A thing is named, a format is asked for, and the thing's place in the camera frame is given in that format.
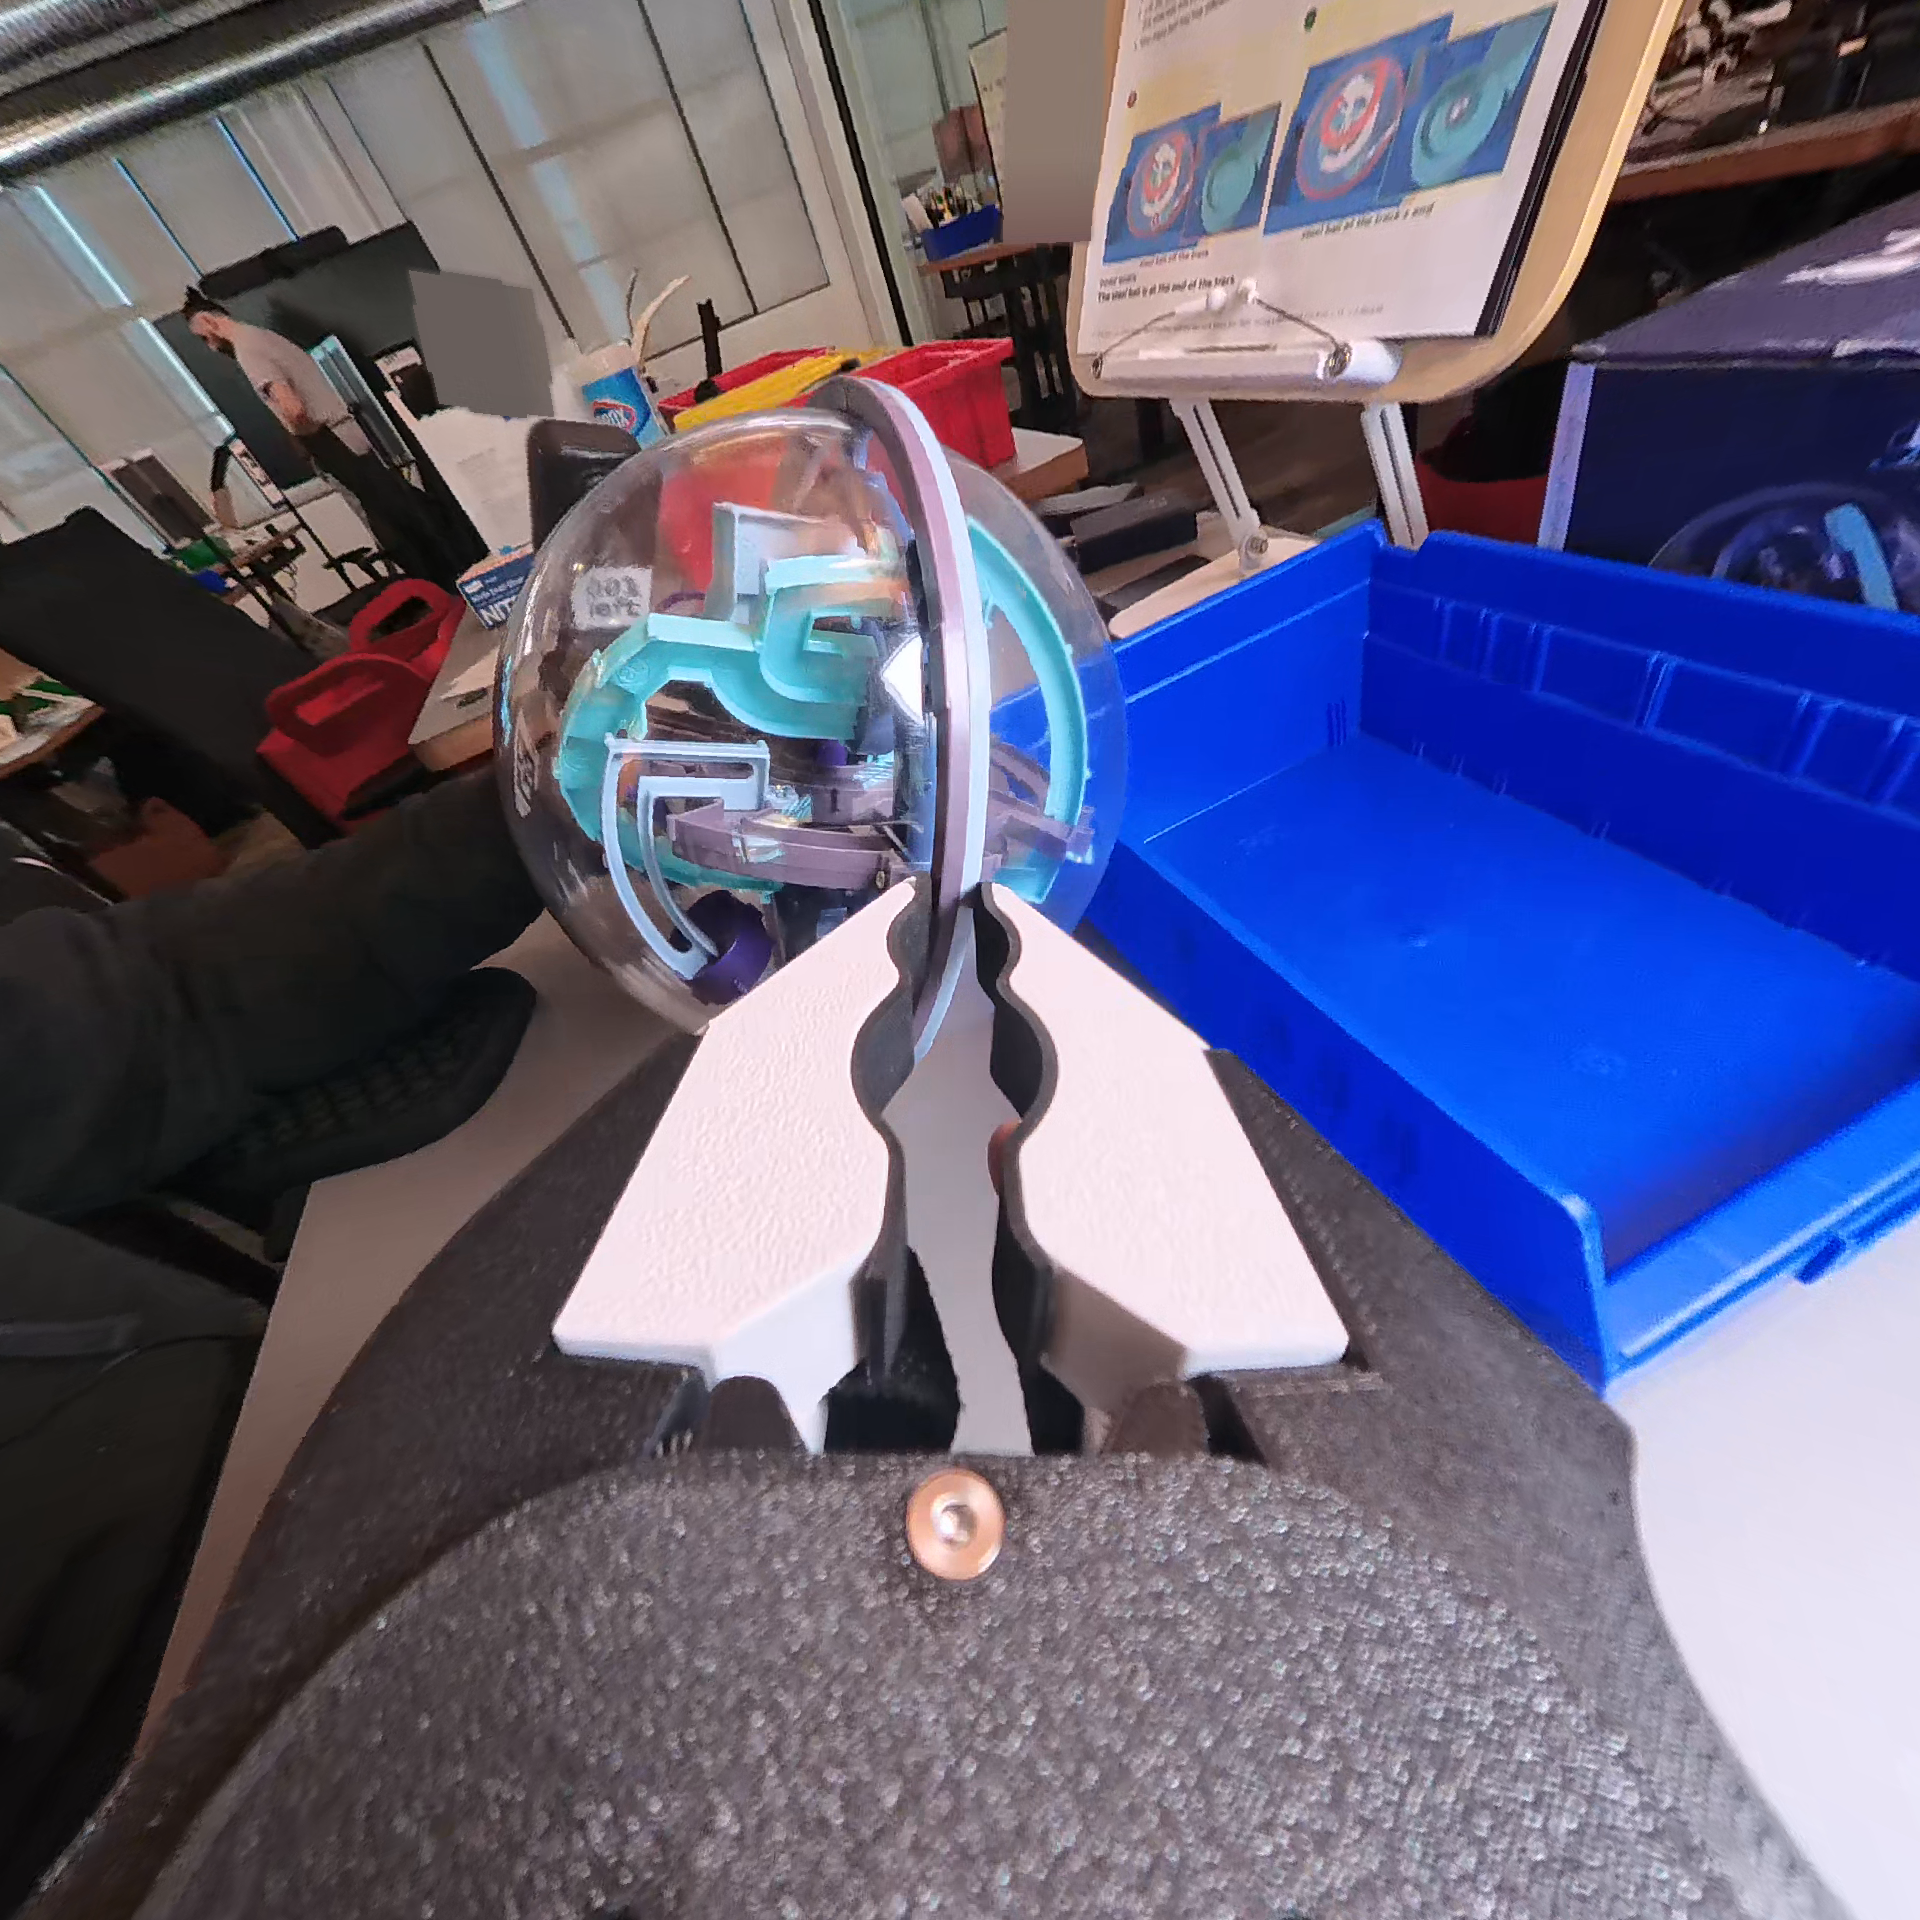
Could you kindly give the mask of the silver round air duct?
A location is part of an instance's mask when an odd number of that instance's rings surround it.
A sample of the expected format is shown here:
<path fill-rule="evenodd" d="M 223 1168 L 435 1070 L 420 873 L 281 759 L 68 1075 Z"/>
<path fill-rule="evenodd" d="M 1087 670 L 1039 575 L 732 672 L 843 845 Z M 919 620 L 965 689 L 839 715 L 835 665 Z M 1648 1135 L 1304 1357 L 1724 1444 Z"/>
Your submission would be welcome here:
<path fill-rule="evenodd" d="M 4 4 L 3 181 L 491 11 L 496 4 Z"/>

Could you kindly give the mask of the red ribbed plastic bin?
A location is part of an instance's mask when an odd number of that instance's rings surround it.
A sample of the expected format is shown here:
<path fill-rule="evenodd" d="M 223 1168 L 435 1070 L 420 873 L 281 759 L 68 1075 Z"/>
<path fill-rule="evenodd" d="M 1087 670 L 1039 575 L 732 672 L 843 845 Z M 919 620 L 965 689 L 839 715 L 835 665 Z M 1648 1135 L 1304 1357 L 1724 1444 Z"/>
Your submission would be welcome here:
<path fill-rule="evenodd" d="M 905 393 L 949 452 L 995 469 L 1019 454 L 1002 379 L 1012 354 L 1015 342 L 1001 335 L 928 342 L 875 357 L 859 373 Z"/>

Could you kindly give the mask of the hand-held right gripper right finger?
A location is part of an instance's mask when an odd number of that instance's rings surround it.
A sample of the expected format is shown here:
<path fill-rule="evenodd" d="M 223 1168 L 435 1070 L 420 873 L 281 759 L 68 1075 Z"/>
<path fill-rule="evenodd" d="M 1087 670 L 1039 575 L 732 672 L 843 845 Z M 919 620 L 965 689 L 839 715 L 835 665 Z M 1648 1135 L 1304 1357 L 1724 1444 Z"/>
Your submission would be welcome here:
<path fill-rule="evenodd" d="M 1035 1450 L 1143 1392 L 1317 1371 L 1351 1332 L 1268 1174 L 1230 1056 L 1001 884 L 974 898 L 996 1152 L 992 1299 Z"/>

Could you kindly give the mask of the instruction board on wooden stand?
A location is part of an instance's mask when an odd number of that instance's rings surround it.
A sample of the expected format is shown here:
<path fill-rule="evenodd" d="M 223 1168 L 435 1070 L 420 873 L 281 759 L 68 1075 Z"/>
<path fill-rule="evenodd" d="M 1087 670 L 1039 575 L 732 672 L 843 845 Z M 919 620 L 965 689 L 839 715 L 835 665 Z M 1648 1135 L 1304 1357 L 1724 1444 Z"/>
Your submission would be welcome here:
<path fill-rule="evenodd" d="M 1573 294 L 1675 1 L 1120 4 L 1071 361 L 1171 404 L 1211 555 L 1117 618 L 1309 550 L 1264 524 L 1217 407 L 1357 404 L 1393 543 L 1429 537 L 1405 407 L 1513 370 Z"/>

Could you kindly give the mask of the blue glove box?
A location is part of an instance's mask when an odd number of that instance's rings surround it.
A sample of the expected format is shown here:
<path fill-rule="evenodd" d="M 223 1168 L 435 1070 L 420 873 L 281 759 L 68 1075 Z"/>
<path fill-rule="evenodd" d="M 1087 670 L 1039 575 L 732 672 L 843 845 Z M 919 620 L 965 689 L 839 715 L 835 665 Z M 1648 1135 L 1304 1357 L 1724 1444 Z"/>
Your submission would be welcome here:
<path fill-rule="evenodd" d="M 485 629 L 510 622 L 534 561 L 537 548 L 523 541 L 499 548 L 458 573 L 455 588 Z"/>

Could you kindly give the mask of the yellow plastic bin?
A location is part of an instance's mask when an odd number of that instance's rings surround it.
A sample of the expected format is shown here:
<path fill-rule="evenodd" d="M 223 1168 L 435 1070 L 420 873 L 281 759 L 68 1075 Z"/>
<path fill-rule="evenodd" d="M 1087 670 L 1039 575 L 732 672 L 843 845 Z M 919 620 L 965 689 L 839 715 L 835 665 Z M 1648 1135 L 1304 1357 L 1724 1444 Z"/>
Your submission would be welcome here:
<path fill-rule="evenodd" d="M 776 349 L 659 401 L 661 420 L 672 432 L 691 432 L 721 420 L 768 414 L 801 401 L 827 379 L 865 372 L 891 357 L 895 347 L 797 347 Z"/>

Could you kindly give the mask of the white cardboard box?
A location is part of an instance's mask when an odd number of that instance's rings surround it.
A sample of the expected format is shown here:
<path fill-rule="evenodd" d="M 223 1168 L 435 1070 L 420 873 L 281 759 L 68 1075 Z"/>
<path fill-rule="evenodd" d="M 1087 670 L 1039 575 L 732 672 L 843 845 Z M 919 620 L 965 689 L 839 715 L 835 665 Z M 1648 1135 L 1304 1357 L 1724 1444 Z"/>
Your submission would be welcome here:
<path fill-rule="evenodd" d="M 532 415 L 465 405 L 441 405 L 414 420 L 417 439 L 489 553 L 520 550 L 532 539 L 527 444 L 534 424 Z"/>

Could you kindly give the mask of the person's left forearm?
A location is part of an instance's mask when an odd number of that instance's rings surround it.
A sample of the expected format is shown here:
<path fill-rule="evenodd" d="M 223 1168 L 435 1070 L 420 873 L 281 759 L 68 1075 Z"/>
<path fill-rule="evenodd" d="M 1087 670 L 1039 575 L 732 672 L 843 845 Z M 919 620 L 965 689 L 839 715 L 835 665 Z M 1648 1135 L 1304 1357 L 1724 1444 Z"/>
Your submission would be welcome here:
<path fill-rule="evenodd" d="M 436 1016 L 542 913 L 496 779 L 240 876 L 3 934 L 3 1200 L 132 1200 Z"/>

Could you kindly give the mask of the clear plastic maze ball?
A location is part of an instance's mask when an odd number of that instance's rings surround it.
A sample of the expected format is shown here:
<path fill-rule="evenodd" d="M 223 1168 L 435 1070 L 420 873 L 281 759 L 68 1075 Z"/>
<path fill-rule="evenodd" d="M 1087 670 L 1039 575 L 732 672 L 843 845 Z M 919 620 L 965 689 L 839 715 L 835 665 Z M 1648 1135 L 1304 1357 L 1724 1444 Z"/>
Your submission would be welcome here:
<path fill-rule="evenodd" d="M 494 707 L 547 912 L 686 1031 L 907 885 L 925 1035 L 965 895 L 1075 932 L 1120 837 L 1126 695 L 1088 582 L 871 372 L 607 467 L 534 553 Z"/>

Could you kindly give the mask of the wooden top office desk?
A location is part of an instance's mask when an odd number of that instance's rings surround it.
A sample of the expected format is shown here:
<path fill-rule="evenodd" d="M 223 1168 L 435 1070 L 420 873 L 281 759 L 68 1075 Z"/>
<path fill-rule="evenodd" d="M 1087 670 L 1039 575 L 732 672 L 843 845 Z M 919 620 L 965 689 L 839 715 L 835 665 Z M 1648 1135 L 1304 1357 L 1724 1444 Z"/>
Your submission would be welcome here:
<path fill-rule="evenodd" d="M 1648 156 L 1622 165 L 1608 206 L 1628 206 L 1777 180 L 1798 180 L 1919 153 L 1919 100 L 1772 126 L 1738 142 Z"/>

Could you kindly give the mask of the blue plastic bin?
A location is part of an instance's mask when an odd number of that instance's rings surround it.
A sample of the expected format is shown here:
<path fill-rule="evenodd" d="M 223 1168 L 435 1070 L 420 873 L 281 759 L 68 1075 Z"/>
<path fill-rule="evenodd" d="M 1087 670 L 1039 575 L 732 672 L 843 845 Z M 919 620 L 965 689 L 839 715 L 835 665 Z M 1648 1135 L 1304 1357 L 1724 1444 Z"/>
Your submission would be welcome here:
<path fill-rule="evenodd" d="M 1914 616 L 1363 526 L 1117 676 L 1087 924 L 1593 1385 L 1916 1218 Z"/>

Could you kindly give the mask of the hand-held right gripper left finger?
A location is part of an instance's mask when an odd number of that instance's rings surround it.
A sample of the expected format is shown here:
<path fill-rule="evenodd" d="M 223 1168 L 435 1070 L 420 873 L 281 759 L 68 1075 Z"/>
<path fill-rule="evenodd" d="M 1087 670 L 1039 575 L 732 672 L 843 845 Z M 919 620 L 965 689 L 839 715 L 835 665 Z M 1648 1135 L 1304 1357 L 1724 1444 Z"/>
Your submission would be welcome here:
<path fill-rule="evenodd" d="M 709 1019 L 550 1335 L 577 1359 L 760 1380 L 822 1450 L 891 1334 L 923 884 L 856 910 Z"/>

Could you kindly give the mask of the black power bank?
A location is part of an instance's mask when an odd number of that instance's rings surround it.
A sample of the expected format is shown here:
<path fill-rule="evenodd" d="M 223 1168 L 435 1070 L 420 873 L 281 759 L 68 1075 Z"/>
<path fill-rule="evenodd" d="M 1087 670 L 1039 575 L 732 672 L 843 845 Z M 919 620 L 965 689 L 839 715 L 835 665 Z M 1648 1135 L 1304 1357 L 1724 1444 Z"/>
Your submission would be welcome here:
<path fill-rule="evenodd" d="M 1133 495 L 1069 522 L 1073 561 L 1082 575 L 1186 548 L 1197 534 L 1197 506 L 1165 492 Z"/>

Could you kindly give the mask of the black mesh office chair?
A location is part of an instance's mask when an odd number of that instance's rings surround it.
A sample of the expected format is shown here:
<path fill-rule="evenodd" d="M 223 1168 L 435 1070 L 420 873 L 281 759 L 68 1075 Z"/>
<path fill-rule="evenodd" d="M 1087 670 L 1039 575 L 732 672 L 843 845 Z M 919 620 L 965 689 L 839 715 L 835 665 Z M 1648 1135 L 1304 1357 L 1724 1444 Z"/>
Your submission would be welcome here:
<path fill-rule="evenodd" d="M 333 821 L 261 756 L 269 699 L 315 670 L 289 635 L 197 583 L 98 509 L 3 546 L 3 643 L 181 750 L 303 844 Z"/>

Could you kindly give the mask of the wipes canister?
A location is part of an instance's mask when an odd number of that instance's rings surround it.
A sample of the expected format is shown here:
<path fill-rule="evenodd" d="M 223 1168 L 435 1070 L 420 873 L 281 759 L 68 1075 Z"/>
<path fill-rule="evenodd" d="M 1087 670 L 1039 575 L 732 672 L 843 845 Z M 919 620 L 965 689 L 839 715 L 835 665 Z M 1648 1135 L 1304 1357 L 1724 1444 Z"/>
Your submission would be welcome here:
<path fill-rule="evenodd" d="M 628 432 L 643 448 L 666 435 L 656 387 L 634 342 L 616 340 L 582 354 L 574 379 L 592 421 Z"/>

